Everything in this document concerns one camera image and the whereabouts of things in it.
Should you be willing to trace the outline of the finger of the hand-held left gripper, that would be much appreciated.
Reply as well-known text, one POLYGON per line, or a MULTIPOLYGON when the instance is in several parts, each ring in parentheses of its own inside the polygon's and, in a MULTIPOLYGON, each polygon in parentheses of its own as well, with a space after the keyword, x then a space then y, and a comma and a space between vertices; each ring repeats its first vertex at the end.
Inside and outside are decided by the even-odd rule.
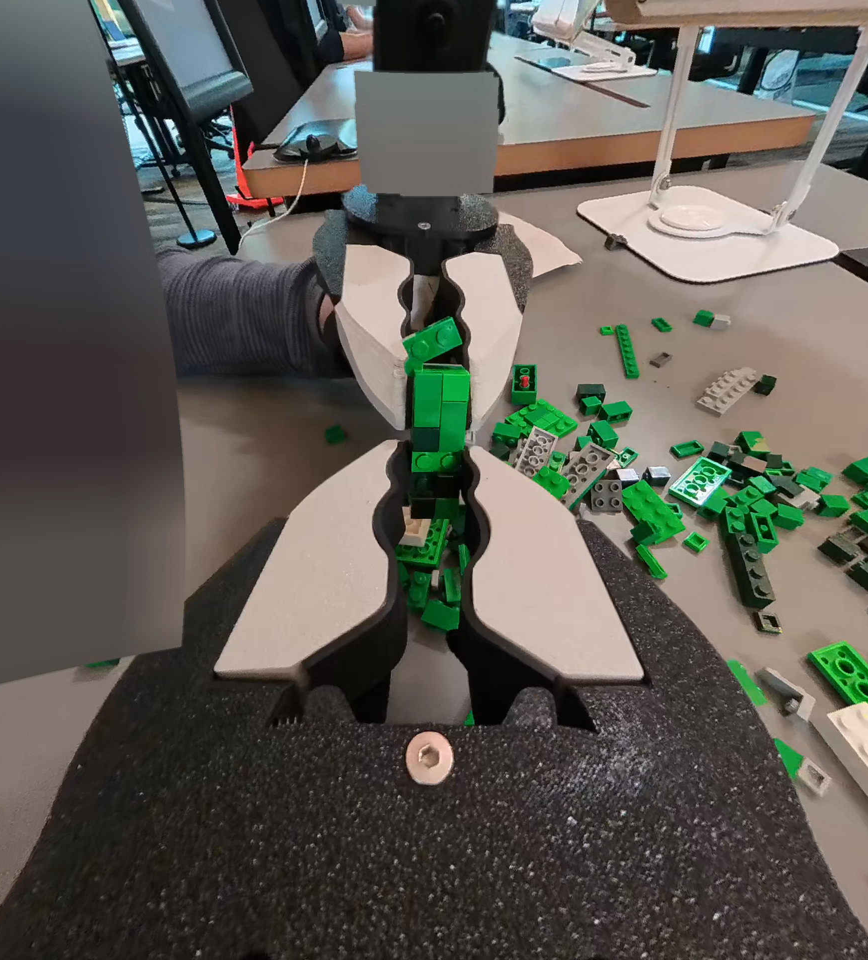
POLYGON ((470 428, 477 431, 507 384, 522 310, 498 254, 466 253, 447 259, 442 269, 462 296, 460 319, 469 335, 470 428))
POLYGON ((355 378, 395 431, 406 428, 407 354, 413 265, 381 246, 347 245, 337 327, 355 378))

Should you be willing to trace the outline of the green brick assembly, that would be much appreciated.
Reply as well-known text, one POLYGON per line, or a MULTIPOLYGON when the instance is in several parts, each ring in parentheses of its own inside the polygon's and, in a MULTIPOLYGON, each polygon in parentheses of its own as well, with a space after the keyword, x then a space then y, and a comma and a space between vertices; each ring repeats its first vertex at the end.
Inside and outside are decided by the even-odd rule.
POLYGON ((411 428, 406 502, 413 520, 449 520, 459 506, 471 400, 464 338, 446 317, 403 342, 411 428))

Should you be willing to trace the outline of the another person's forearm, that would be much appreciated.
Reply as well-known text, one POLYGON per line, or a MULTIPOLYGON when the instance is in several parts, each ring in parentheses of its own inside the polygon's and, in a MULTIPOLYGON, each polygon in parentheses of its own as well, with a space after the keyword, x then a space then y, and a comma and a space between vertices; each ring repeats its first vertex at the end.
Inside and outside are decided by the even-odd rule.
POLYGON ((370 58, 373 49, 373 18, 366 6, 346 1, 320 1, 327 24, 316 47, 324 66, 370 58))

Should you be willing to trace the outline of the person's left forearm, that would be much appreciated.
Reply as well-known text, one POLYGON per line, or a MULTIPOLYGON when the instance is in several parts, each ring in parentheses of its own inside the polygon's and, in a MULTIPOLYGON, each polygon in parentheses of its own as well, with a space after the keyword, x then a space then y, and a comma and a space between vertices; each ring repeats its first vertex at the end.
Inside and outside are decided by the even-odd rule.
POLYGON ((350 378, 314 258, 155 254, 178 378, 350 378))

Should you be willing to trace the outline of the grey desk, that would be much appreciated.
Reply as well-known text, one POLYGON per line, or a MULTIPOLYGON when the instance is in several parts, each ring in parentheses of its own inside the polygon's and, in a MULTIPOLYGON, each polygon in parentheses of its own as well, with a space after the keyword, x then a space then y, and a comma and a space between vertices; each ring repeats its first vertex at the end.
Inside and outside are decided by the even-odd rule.
MULTIPOLYGON (((517 356, 538 366, 542 397, 571 410, 576 386, 601 381, 632 404, 623 446, 639 465, 668 463, 669 446, 763 432, 798 466, 840 476, 868 455, 868 283, 825 263, 718 286, 672 281, 576 214, 580 202, 639 190, 635 182, 507 193, 500 210, 558 236, 583 258, 536 282, 517 356), (626 379, 614 336, 631 331, 638 379, 626 379), (723 416, 695 405, 728 370, 760 374, 723 416)), ((186 482, 186 589, 207 581, 267 522, 389 435, 356 384, 275 378, 187 380, 177 391, 186 482)), ((848 641, 868 657, 868 599, 818 553, 837 525, 811 517, 769 558, 784 633, 757 633, 715 544, 693 556, 666 547, 666 594, 725 659, 773 666, 835 702, 801 660, 848 641)), ((43 831, 92 722, 131 665, 72 668, 0 685, 0 904, 43 831)))

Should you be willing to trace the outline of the white paper sheet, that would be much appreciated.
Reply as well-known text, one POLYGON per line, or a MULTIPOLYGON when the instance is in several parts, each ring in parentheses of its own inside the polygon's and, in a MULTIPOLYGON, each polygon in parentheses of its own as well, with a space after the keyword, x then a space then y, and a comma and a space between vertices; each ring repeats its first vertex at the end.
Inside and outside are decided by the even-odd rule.
POLYGON ((500 224, 512 228, 517 239, 529 253, 532 259, 533 280, 561 268, 583 263, 583 258, 553 234, 503 211, 498 214, 498 220, 500 224))

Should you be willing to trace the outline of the black round device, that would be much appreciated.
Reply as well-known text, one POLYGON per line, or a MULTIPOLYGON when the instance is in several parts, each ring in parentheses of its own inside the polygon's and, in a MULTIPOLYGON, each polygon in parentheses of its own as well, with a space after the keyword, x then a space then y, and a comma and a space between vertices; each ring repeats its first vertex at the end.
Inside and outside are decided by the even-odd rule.
POLYGON ((274 148, 279 162, 329 162, 357 155, 356 123, 353 118, 309 121, 293 128, 274 148))

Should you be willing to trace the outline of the pile of loose green bricks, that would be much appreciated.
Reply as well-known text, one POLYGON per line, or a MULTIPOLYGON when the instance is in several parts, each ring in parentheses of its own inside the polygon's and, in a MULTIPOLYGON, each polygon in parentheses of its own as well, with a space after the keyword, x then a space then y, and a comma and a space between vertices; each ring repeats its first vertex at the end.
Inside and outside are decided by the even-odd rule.
MULTIPOLYGON (((451 315, 462 331, 463 365, 468 369, 469 335, 460 319, 460 308, 451 315)), ((659 580, 666 577, 657 561, 657 546, 673 544, 684 530, 680 508, 665 501, 654 485, 654 474, 638 478, 635 471, 624 471, 614 462, 615 450, 611 422, 597 421, 585 446, 567 458, 561 472, 549 463, 557 435, 569 433, 574 421, 550 406, 543 398, 524 406, 501 422, 494 439, 504 456, 508 455, 507 435, 523 438, 520 459, 510 465, 517 473, 534 481, 560 501, 571 515, 590 500, 595 514, 625 513, 632 521, 631 542, 640 563, 659 580)), ((405 532, 395 547, 400 583, 410 583, 405 594, 407 609, 415 606, 414 583, 420 584, 419 608, 424 619, 446 633, 458 627, 461 611, 461 577, 470 559, 464 545, 466 506, 461 491, 455 515, 450 519, 412 519, 406 502, 411 473, 411 444, 405 442, 409 472, 402 504, 405 532), (415 577, 410 580, 410 572, 415 577)), ((592 554, 599 530, 594 520, 581 521, 579 527, 592 554)), ((626 560, 610 555, 594 558, 618 612, 628 629, 635 650, 645 668, 642 686, 596 686, 581 691, 581 705, 592 722, 599 755, 608 765, 608 787, 632 792, 648 772, 659 772, 668 787, 695 780, 713 786, 737 778, 744 763, 768 764, 794 762, 794 779, 811 788, 824 790, 826 775, 796 750, 781 741, 768 742, 753 732, 741 738, 739 729, 753 719, 752 709, 741 704, 737 688, 726 683, 726 666, 720 665, 712 648, 703 638, 693 638, 692 623, 680 630, 666 625, 667 615, 660 610, 663 598, 645 579, 632 571, 626 560)), ((522 691, 510 707, 504 722, 512 718, 512 708, 528 693, 539 692, 554 716, 553 699, 541 688, 522 691)))

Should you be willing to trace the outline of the long dark green brick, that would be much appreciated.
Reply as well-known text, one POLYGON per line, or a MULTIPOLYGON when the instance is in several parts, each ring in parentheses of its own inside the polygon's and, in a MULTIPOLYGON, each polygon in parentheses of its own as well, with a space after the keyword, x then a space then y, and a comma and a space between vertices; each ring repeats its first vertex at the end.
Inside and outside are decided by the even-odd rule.
POLYGON ((763 610, 776 601, 771 581, 752 534, 730 532, 724 535, 737 590, 743 605, 763 610))

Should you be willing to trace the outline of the wood-edged grey table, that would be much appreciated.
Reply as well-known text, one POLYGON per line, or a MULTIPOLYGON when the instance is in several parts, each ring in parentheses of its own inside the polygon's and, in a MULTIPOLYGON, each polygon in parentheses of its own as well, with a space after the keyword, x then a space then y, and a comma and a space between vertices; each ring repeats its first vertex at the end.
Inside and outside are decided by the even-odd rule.
MULTIPOLYGON (((671 77, 596 81, 594 87, 560 78, 518 55, 538 55, 536 44, 495 32, 489 61, 504 85, 506 117, 500 126, 495 174, 499 177, 648 162, 653 164, 665 118, 671 77)), ((355 72, 370 61, 324 69, 268 136, 280 142, 305 122, 353 117, 355 72)), ((675 160, 798 147, 815 114, 757 99, 706 82, 690 82, 680 98, 675 160)), ((255 149, 243 166, 254 197, 293 195, 302 164, 277 162, 255 149)), ((332 194, 361 182, 356 159, 308 168, 303 193, 332 194)))

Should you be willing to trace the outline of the white stand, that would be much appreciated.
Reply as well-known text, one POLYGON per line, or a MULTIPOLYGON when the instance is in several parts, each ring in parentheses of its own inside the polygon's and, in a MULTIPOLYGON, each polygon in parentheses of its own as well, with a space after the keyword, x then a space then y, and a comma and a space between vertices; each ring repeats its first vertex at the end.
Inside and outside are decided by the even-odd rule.
POLYGON ((868 66, 868 27, 860 29, 856 53, 808 159, 788 197, 763 212, 716 191, 676 185, 672 151, 679 127, 680 100, 687 88, 700 30, 680 27, 675 71, 648 191, 593 198, 578 215, 668 277, 710 284, 829 261, 838 246, 791 224, 868 66))
POLYGON ((598 4, 597 1, 540 2, 532 18, 532 29, 543 39, 565 45, 567 52, 529 56, 525 62, 584 85, 656 75, 655 69, 636 64, 631 49, 586 29, 598 4))

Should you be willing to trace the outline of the light grey studded brick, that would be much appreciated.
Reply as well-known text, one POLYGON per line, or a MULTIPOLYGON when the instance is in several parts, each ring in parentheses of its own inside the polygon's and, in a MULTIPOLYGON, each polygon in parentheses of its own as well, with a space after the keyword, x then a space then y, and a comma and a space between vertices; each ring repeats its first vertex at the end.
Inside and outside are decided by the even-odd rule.
POLYGON ((759 378, 758 371, 749 366, 729 369, 705 388, 696 399, 695 405, 722 417, 752 390, 759 378))

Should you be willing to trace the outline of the black monitor on stand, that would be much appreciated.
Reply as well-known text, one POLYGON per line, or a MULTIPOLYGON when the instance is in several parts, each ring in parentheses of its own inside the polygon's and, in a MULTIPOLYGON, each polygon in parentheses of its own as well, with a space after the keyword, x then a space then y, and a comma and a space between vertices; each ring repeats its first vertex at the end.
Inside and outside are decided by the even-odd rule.
POLYGON ((91 1, 88 6, 120 104, 185 225, 177 245, 198 250, 222 238, 235 254, 241 234, 210 156, 212 148, 232 155, 233 145, 215 143, 205 130, 251 94, 252 85, 218 2, 91 1), (183 165, 196 176, 215 230, 195 228, 176 193, 183 165))

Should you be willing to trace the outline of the long green plate with holes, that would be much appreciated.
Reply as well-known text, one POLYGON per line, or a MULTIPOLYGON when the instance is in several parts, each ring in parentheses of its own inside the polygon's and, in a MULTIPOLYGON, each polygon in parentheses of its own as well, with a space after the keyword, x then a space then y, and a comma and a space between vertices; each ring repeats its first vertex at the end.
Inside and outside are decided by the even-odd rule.
POLYGON ((868 705, 868 662, 850 644, 829 644, 807 660, 847 704, 868 705))

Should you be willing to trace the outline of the light wooden board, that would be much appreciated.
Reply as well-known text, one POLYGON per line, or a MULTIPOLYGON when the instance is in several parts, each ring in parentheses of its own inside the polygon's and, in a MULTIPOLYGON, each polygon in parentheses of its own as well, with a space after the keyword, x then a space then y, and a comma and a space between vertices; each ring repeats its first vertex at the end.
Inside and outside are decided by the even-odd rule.
POLYGON ((607 1, 625 28, 868 27, 868 1, 607 1))

